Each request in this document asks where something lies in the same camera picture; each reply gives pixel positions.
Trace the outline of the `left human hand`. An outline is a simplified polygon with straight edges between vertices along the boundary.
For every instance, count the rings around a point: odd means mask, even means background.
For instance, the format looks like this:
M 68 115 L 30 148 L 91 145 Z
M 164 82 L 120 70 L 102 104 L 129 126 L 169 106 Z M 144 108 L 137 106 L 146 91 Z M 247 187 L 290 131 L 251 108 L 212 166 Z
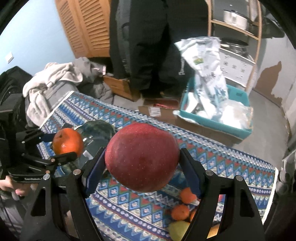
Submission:
M 36 190 L 38 187 L 37 183 L 18 183 L 6 176 L 4 180 L 0 180 L 0 188 L 3 191 L 15 192 L 18 196 L 27 196 L 30 191 Z

